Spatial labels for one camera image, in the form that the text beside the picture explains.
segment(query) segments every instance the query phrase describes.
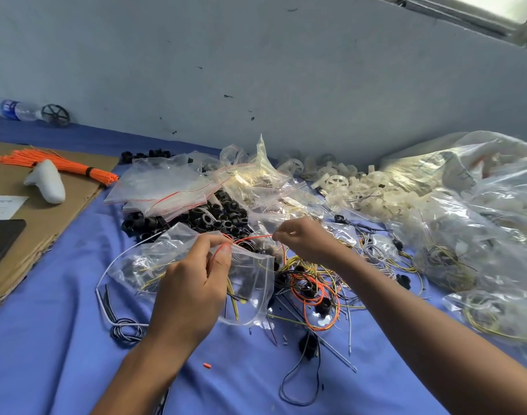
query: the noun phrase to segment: finger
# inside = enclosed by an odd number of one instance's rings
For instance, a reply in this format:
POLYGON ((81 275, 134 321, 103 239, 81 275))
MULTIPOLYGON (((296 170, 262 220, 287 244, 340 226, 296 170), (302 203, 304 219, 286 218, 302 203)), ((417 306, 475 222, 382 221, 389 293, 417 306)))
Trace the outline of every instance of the finger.
POLYGON ((230 244, 219 246, 219 249, 213 255, 207 281, 218 288, 218 290, 224 291, 227 289, 228 273, 231 269, 231 255, 230 244))
POLYGON ((286 232, 286 233, 295 233, 299 232, 302 228, 303 218, 295 218, 294 220, 287 220, 283 222, 275 231, 276 232, 286 232))
POLYGON ((291 235, 289 232, 286 231, 275 231, 273 233, 273 240, 275 242, 281 242, 282 244, 286 244, 287 246, 292 243, 292 240, 295 238, 293 235, 291 235))
POLYGON ((190 248, 187 257, 195 257, 197 259, 203 260, 212 247, 219 246, 220 244, 232 244, 232 240, 225 236, 218 235, 198 236, 190 248))

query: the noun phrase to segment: white paper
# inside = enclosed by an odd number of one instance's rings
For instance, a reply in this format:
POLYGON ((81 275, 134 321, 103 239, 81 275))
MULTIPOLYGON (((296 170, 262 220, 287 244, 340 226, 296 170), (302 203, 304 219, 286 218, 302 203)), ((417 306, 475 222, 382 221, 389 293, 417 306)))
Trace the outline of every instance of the white paper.
POLYGON ((9 220, 28 199, 28 196, 0 195, 0 220, 9 220))

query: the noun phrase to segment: orange wire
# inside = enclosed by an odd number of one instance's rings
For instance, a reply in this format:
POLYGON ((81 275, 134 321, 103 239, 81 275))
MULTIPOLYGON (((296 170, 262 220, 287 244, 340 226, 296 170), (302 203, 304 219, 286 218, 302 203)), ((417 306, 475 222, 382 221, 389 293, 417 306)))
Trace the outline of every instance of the orange wire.
POLYGON ((88 176, 90 178, 95 179, 105 185, 110 185, 119 179, 119 176, 111 172, 95 169, 75 161, 67 160, 56 152, 51 154, 36 148, 15 150, 10 155, 0 156, 0 163, 23 167, 34 167, 44 160, 51 160, 54 166, 60 171, 68 171, 81 175, 87 175, 87 171, 89 171, 88 176))

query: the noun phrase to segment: controller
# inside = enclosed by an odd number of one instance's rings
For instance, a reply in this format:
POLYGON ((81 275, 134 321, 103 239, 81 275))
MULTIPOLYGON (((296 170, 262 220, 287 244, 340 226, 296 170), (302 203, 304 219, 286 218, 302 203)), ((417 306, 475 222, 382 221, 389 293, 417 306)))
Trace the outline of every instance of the controller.
POLYGON ((51 160, 38 163, 32 172, 25 178, 24 185, 38 186, 40 193, 49 203, 62 203, 65 201, 65 188, 56 166, 51 160))

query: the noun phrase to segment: cardboard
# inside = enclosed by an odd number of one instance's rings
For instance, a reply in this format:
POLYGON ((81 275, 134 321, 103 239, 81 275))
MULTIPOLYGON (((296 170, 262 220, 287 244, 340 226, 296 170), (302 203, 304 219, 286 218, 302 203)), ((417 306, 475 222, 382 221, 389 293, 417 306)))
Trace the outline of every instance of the cardboard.
MULTIPOLYGON (((0 143, 0 155, 27 146, 0 143)), ((58 151, 68 160, 111 171, 119 159, 97 154, 58 151)), ((31 267, 83 208, 101 191, 98 181, 82 175, 61 172, 66 200, 59 205, 47 203, 36 186, 24 186, 29 167, 0 164, 0 195, 28 196, 13 219, 22 218, 27 227, 0 261, 0 305, 26 277, 31 267)))

